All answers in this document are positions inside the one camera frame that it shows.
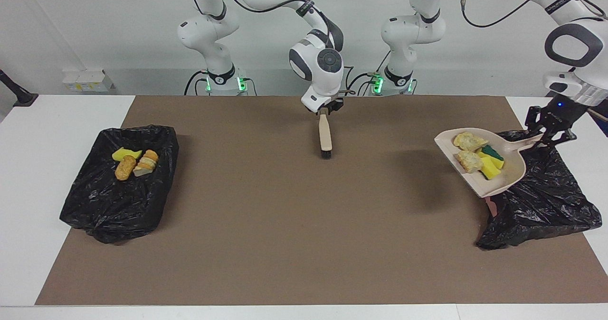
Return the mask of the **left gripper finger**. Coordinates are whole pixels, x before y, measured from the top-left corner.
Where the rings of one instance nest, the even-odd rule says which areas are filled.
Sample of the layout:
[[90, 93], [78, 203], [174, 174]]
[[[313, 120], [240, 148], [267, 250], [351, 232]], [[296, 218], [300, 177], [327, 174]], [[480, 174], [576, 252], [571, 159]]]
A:
[[538, 135], [541, 133], [544, 125], [542, 124], [541, 116], [542, 108], [540, 106], [530, 106], [525, 118], [526, 134]]
[[571, 130], [565, 131], [550, 131], [547, 130], [541, 139], [539, 140], [539, 145], [545, 147], [556, 147], [556, 145], [560, 145], [561, 143], [566, 143], [576, 140], [576, 135]]

